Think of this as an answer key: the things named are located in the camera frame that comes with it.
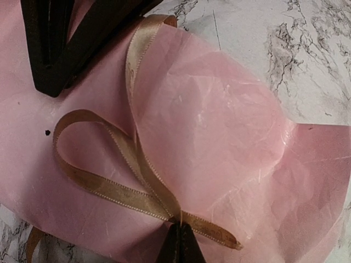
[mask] pink paper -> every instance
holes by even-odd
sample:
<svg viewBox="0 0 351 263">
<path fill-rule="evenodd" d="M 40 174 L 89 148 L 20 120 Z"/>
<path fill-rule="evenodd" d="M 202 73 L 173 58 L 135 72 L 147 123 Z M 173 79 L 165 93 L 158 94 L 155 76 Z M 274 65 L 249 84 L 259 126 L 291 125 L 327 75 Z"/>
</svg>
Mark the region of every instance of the pink paper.
<svg viewBox="0 0 351 263">
<path fill-rule="evenodd" d="M 168 226 L 76 186 L 53 158 L 52 135 L 45 135 L 79 108 L 131 133 L 132 110 L 146 154 L 183 210 L 225 227 L 244 246 L 235 251 L 197 235 L 208 262 L 324 262 L 341 228 L 349 127 L 289 121 L 242 66 L 169 26 L 141 64 L 133 109 L 124 80 L 133 32 L 112 41 L 72 91 L 52 99 L 33 86 L 19 1 L 3 5 L 0 203 L 118 262 L 154 262 Z M 81 168 L 142 189 L 97 124 L 70 127 L 60 150 Z"/>
</svg>

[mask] white marble tabletop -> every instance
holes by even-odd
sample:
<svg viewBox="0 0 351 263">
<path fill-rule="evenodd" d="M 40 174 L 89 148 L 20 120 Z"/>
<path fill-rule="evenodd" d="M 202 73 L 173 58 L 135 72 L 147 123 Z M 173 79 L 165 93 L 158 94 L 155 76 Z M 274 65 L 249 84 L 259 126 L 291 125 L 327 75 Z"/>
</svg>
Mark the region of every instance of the white marble tabletop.
<svg viewBox="0 0 351 263">
<path fill-rule="evenodd" d="M 351 125 L 350 0 L 164 0 L 152 12 L 175 14 L 179 27 L 250 69 L 292 120 Z M 350 192 L 327 263 L 351 262 Z M 30 229 L 0 205 L 0 262 L 25 262 Z M 38 256 L 39 262 L 111 262 L 53 237 Z"/>
</svg>

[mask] black object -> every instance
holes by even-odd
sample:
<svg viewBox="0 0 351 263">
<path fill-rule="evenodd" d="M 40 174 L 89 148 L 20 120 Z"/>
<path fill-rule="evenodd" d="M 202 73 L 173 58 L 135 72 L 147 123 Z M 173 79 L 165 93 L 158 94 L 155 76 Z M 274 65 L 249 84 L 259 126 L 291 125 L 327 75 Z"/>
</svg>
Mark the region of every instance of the black object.
<svg viewBox="0 0 351 263">
<path fill-rule="evenodd" d="M 67 43 L 75 0 L 21 0 L 36 89 L 57 97 L 111 37 L 162 1 L 95 0 Z"/>
<path fill-rule="evenodd" d="M 156 263 L 206 263 L 189 224 L 170 226 Z"/>
</svg>

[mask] gold ribbon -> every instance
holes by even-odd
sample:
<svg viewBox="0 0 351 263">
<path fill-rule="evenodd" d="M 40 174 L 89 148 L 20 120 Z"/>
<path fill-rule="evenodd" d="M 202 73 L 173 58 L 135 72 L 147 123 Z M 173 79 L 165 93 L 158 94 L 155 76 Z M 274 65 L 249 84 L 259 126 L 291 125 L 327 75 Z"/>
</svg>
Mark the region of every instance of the gold ribbon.
<svg viewBox="0 0 351 263">
<path fill-rule="evenodd" d="M 137 28 L 129 45 L 126 61 L 126 85 L 128 101 L 132 107 L 134 84 L 140 63 L 153 42 L 160 26 L 176 26 L 174 16 L 151 15 Z M 148 193 L 123 186 L 100 175 L 77 168 L 65 161 L 59 154 L 57 143 L 60 134 L 68 126 L 78 122 L 97 122 L 103 125 L 112 137 L 118 150 L 131 168 L 136 178 Z M 92 111 L 77 110 L 62 117 L 53 134 L 54 154 L 66 175 L 87 191 L 129 209 L 159 218 L 164 221 L 187 222 L 195 232 L 232 249 L 241 249 L 241 244 L 227 230 L 195 215 L 182 211 L 174 194 L 167 188 L 156 169 L 143 151 L 138 135 L 138 127 L 131 138 L 122 129 L 98 116 Z M 27 262 L 31 263 L 33 251 L 43 236 L 43 232 L 33 229 L 27 244 Z"/>
</svg>

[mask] marble surface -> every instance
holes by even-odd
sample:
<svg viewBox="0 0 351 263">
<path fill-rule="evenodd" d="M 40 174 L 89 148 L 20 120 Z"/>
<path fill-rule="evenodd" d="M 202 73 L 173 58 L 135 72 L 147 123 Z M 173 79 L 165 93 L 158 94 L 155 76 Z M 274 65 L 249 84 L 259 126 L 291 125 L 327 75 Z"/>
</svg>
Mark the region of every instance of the marble surface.
<svg viewBox="0 0 351 263">
<path fill-rule="evenodd" d="M 351 125 L 350 0 L 164 0 L 152 13 L 175 14 L 179 27 L 249 68 L 292 120 Z M 327 263 L 351 262 L 350 211 L 349 191 Z M 0 262 L 26 262 L 30 229 L 0 205 Z M 35 262 L 111 262 L 53 237 L 39 251 Z"/>
</svg>

